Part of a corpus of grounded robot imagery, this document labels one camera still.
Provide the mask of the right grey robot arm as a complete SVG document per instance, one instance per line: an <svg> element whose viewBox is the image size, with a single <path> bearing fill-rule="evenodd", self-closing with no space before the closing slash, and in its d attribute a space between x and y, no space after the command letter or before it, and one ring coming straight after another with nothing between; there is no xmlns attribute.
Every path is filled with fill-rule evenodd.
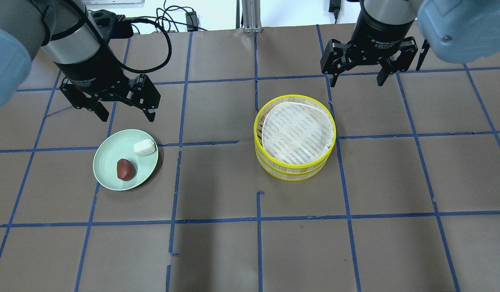
<svg viewBox="0 0 500 292"><path fill-rule="evenodd" d="M334 87L340 74L380 65L377 84L420 70L428 50L447 63L468 63L500 52L500 0L361 0L351 39L330 39L320 60Z"/></svg>

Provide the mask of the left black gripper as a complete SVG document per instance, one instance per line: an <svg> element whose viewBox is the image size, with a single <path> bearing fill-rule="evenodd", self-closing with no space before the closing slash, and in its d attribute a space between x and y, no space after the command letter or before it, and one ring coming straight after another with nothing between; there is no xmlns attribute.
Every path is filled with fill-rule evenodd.
<svg viewBox="0 0 500 292"><path fill-rule="evenodd" d="M60 91L76 109L87 109L107 122L103 101L120 101L140 109L154 122L161 94L146 74L128 78L114 56L92 56L74 64L56 63L65 78Z"/></svg>

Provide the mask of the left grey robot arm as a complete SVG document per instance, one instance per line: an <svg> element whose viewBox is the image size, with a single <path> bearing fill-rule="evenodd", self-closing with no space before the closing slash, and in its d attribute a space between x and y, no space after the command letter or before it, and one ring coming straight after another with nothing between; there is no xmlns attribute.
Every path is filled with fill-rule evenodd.
<svg viewBox="0 0 500 292"><path fill-rule="evenodd" d="M124 65L109 41L130 38L132 23L108 11L91 13L81 0L0 0L0 107L11 100L31 72L39 50L64 74L59 89L76 109L87 109L107 122L104 102L122 102L140 109L153 122L161 95L148 73L163 68L168 52L154 68L137 70Z"/></svg>

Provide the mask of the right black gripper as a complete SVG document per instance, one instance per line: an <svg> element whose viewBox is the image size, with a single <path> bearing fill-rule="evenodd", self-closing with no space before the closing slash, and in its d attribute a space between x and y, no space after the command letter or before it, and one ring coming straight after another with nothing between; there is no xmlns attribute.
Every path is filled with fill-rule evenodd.
<svg viewBox="0 0 500 292"><path fill-rule="evenodd" d="M324 48L320 69L330 87L335 87L340 74L359 65L381 65L378 86L390 75L408 70L418 50L415 38L407 36L414 20L405 8L361 8L350 41L330 39Z"/></svg>

